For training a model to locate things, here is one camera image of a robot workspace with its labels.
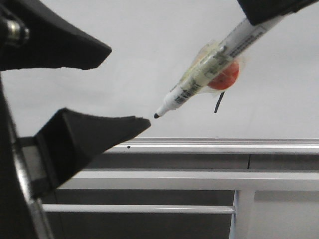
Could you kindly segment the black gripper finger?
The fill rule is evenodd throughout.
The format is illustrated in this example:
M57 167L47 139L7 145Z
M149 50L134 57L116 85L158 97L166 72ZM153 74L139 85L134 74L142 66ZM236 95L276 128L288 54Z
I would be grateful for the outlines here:
M0 2L0 69L94 69L107 44L73 26L39 0Z
M238 0L252 25L258 25L278 16L296 13L318 0Z

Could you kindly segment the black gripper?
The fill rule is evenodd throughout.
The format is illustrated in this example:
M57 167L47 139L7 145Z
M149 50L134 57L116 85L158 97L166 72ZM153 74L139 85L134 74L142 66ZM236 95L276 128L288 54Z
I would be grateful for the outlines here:
M45 9L38 0L0 2L0 47L20 46L28 38L29 14ZM99 117L63 108L32 137L44 166L44 177L31 186L15 126L0 95L0 237L51 239L53 234L41 201L106 150L135 138L151 126L149 119Z

